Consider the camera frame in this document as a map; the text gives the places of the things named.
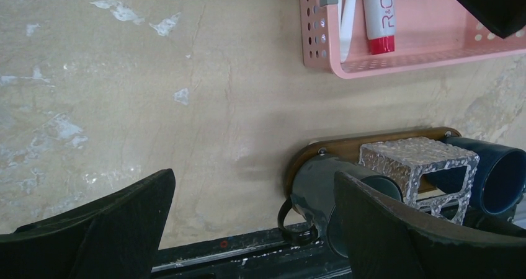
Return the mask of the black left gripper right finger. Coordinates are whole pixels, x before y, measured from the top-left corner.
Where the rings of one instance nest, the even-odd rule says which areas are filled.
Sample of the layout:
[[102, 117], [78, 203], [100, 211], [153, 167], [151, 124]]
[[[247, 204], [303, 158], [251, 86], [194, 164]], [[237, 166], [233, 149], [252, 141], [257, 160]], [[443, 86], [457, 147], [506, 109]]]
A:
[[454, 224], [344, 172], [334, 196], [354, 278], [525, 277], [525, 229], [496, 216], [470, 210]]

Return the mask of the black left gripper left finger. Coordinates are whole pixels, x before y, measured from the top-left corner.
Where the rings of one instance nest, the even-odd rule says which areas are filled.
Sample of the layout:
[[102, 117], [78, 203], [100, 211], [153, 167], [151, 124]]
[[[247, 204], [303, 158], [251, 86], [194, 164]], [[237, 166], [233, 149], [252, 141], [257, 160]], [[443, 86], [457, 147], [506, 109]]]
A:
[[1, 236], [2, 278], [149, 278], [176, 189], [171, 169]]

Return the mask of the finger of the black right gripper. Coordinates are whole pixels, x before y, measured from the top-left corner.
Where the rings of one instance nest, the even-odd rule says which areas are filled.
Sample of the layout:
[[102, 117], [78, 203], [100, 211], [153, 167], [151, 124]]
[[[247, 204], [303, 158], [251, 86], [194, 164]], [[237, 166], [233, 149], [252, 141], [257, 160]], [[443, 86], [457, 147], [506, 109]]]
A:
[[457, 0], [490, 32], [507, 38], [525, 27], [525, 0]]

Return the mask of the pink plastic basket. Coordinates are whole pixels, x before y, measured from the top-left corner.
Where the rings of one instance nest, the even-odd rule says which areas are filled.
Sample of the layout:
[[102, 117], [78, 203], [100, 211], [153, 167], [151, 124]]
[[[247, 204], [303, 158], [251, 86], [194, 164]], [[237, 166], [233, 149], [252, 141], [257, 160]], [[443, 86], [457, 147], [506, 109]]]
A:
[[354, 79], [485, 60], [525, 52], [525, 30], [505, 39], [490, 32], [456, 0], [394, 0], [395, 51], [372, 55], [363, 0], [356, 1], [350, 52], [340, 63], [338, 6], [299, 0], [303, 62]]

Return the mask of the clear glass toothbrush holder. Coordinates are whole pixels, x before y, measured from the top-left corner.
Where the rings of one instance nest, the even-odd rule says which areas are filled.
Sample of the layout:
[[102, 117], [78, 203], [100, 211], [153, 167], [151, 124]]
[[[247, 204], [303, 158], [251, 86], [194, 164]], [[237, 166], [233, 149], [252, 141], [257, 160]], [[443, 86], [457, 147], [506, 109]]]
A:
[[[393, 179], [410, 207], [461, 225], [466, 215], [479, 156], [467, 149], [426, 137], [366, 143], [360, 147], [359, 164]], [[423, 175], [460, 169], [460, 187], [443, 195], [421, 198]]]

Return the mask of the dark grey mug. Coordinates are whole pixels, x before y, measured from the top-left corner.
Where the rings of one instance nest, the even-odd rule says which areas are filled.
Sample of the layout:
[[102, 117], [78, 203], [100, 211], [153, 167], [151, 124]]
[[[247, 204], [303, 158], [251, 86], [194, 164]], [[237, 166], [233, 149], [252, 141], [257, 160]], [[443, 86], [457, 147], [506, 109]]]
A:
[[[278, 227], [283, 238], [293, 246], [323, 239], [334, 253], [347, 258], [334, 198], [336, 172], [345, 172], [395, 200], [403, 199], [400, 187], [389, 177], [332, 154], [317, 155], [304, 163], [294, 177], [292, 192], [278, 214]], [[293, 231], [284, 226], [285, 217], [293, 208], [310, 225], [308, 229]]]

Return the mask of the oval wooden tray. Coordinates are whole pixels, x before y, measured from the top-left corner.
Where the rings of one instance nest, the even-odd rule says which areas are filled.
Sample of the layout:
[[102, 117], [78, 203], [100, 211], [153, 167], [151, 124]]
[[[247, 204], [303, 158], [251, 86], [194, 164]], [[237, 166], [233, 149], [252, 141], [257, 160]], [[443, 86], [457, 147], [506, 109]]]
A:
[[426, 137], [432, 140], [441, 140], [447, 136], [461, 136], [461, 133], [450, 127], [432, 128], [407, 128], [398, 130], [374, 131], [369, 133], [359, 133], [354, 135], [344, 135], [334, 138], [323, 138], [313, 143], [307, 144], [303, 148], [293, 153], [285, 168], [282, 178], [283, 194], [288, 197], [292, 192], [293, 180], [300, 167], [308, 160], [316, 157], [320, 149], [324, 149], [328, 154], [333, 154], [346, 161], [358, 162], [360, 147], [366, 143], [377, 141], [403, 140], [413, 137]]

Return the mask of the red capped toothpaste tube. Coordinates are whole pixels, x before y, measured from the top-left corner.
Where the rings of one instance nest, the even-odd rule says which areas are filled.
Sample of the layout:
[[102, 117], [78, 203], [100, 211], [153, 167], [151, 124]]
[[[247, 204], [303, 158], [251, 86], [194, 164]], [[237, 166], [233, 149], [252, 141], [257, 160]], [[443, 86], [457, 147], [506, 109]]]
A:
[[395, 0], [363, 0], [363, 9], [370, 53], [395, 51]]

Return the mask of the dark blue mug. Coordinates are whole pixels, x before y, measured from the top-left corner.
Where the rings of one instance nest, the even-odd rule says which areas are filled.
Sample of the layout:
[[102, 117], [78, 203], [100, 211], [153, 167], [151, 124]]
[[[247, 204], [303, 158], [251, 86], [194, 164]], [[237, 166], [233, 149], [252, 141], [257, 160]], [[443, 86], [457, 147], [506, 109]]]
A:
[[432, 139], [424, 150], [449, 153], [454, 147], [472, 151], [479, 157], [470, 206], [487, 215], [499, 215], [517, 203], [525, 188], [524, 150], [458, 136]]

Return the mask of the black table front rail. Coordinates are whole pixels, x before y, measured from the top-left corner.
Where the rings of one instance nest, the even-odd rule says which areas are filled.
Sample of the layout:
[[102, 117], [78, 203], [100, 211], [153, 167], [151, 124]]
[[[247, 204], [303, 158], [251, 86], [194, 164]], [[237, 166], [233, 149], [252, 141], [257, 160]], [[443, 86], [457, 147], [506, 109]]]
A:
[[[308, 229], [295, 224], [291, 230]], [[287, 242], [279, 228], [163, 249], [153, 278], [338, 278], [352, 277], [348, 257], [318, 239], [303, 246]]]

